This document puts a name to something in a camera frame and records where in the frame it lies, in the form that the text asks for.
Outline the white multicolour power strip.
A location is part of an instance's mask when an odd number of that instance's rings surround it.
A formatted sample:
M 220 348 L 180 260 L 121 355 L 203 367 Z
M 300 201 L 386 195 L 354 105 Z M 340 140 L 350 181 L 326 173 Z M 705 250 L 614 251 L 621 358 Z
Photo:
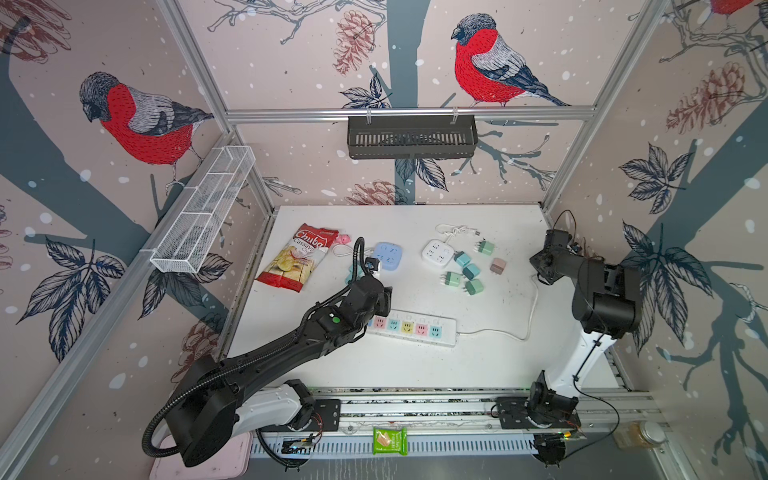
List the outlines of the white multicolour power strip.
M 398 340 L 453 348 L 457 321 L 453 318 L 392 309 L 387 317 L 374 316 L 367 332 Z

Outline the pink USB charger plug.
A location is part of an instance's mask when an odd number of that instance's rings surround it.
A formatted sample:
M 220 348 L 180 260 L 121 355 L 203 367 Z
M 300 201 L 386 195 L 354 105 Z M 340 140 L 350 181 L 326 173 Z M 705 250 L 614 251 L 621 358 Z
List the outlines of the pink USB charger plug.
M 494 258 L 490 264 L 489 270 L 497 275 L 501 275 L 506 269 L 507 262 L 501 258 Z

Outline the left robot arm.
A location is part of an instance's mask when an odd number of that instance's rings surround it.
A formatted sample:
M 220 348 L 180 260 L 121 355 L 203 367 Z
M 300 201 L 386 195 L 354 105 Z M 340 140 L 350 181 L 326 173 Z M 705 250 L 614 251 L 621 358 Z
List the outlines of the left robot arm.
M 365 254 L 364 239 L 357 238 L 350 282 L 310 307 L 297 328 L 233 358 L 215 361 L 205 355 L 196 360 L 149 421 L 141 440 L 143 452 L 151 458 L 180 455 L 185 466 L 194 467 L 243 432 L 309 418 L 313 401 L 299 381 L 275 391 L 295 404 L 291 414 L 278 415 L 256 396 L 296 367 L 361 339 L 373 317 L 389 315 L 392 290 L 374 276 L 372 262 Z

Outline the teal charger plug left lower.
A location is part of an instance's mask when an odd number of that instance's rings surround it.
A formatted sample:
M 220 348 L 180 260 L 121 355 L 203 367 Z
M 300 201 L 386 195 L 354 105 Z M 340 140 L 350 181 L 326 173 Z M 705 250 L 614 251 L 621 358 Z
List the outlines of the teal charger plug left lower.
M 355 280 L 361 279 L 363 276 L 364 276 L 364 273 L 360 266 L 358 266 L 356 269 L 353 269 L 352 267 L 350 267 L 348 275 L 346 276 L 345 282 L 347 284 L 350 284 Z

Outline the teal charger plug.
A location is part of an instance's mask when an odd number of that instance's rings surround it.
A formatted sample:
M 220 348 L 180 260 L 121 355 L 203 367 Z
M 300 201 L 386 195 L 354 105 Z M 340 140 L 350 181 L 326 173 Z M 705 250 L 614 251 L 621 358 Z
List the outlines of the teal charger plug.
M 458 251 L 454 255 L 454 261 L 461 267 L 466 268 L 471 262 L 470 256 L 464 251 Z
M 363 276 L 364 276 L 364 273 L 360 266 L 358 266 L 356 269 L 353 269 L 352 267 L 350 267 L 348 275 L 346 276 L 345 282 L 347 284 L 350 284 L 355 280 L 361 279 Z
M 470 263 L 462 269 L 462 274 L 468 280 L 474 280 L 479 276 L 480 273 L 481 273 L 481 269 L 474 263 Z

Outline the green charger plug far right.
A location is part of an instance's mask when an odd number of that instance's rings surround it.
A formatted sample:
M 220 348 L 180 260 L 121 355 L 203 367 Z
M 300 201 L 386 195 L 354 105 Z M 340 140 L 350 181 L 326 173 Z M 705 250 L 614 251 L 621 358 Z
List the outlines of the green charger plug far right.
M 478 253 L 492 255 L 495 251 L 495 244 L 488 240 L 482 240 L 476 244 L 475 248 Z

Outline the green charger plug lower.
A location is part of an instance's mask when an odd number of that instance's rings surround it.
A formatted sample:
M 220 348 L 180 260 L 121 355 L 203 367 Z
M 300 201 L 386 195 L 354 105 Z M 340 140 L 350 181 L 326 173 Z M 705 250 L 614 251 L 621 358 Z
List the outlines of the green charger plug lower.
M 479 279 L 469 280 L 464 284 L 464 290 L 470 295 L 475 296 L 483 293 L 485 290 L 484 284 Z

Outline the teal charger plug upper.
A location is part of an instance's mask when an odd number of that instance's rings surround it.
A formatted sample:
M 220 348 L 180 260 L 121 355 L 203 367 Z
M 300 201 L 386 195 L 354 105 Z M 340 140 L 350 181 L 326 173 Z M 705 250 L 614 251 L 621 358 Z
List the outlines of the teal charger plug upper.
M 464 251 L 458 251 L 454 255 L 454 261 L 461 267 L 466 268 L 471 262 L 470 256 Z

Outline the blue square power socket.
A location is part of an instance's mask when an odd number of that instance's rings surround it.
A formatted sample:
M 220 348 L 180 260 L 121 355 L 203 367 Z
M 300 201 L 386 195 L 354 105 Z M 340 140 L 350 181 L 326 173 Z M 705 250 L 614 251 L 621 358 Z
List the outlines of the blue square power socket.
M 381 270 L 395 271 L 402 260 L 403 249 L 397 244 L 379 242 L 375 245 L 372 256 L 379 261 Z

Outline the red chips bag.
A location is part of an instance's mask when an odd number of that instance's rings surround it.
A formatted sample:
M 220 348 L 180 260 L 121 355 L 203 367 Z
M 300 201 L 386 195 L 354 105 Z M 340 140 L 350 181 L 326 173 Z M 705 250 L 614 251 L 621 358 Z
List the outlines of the red chips bag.
M 302 224 L 260 272 L 256 281 L 275 288 L 301 292 L 338 236 L 338 230 Z

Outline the white square power socket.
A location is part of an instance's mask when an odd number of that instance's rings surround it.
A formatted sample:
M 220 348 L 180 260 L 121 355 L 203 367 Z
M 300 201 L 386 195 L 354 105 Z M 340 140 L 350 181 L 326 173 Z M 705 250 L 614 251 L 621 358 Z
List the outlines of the white square power socket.
M 448 243 L 432 239 L 421 251 L 421 259 L 430 267 L 444 269 L 454 258 L 455 249 Z

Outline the green snack packet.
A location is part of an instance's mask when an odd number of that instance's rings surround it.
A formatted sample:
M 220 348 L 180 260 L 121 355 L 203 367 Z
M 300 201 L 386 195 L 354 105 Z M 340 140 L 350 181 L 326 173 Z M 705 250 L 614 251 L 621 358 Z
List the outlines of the green snack packet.
M 374 455 L 398 454 L 407 456 L 408 452 L 408 433 L 405 428 L 399 430 L 373 429 L 372 453 Z

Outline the pink tray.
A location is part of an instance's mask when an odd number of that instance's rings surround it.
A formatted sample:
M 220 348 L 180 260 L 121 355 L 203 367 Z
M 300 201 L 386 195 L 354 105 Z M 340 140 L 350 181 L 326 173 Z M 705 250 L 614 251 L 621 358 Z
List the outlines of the pink tray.
M 243 433 L 231 438 L 210 459 L 194 467 L 186 467 L 179 454 L 159 458 L 154 461 L 149 478 L 164 480 L 236 479 L 247 470 L 252 444 L 252 434 Z

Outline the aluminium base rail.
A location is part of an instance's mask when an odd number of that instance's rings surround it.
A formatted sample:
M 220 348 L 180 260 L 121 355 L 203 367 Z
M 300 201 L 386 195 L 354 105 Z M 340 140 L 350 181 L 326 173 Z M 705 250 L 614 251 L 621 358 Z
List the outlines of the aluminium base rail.
M 403 430 L 411 457 L 534 454 L 544 442 L 582 445 L 618 423 L 650 421 L 668 426 L 652 396 L 621 388 L 591 391 L 565 423 L 528 419 L 528 393 L 516 389 L 318 389 L 329 407 L 323 434 L 312 449 L 293 447 L 290 457 L 359 459 L 373 455 L 376 428 Z

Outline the black wall basket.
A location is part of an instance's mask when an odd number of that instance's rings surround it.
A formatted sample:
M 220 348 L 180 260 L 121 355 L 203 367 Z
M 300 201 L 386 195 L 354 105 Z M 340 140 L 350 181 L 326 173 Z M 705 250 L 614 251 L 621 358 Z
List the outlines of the black wall basket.
M 349 157 L 355 160 L 460 159 L 478 145 L 472 115 L 350 117 Z

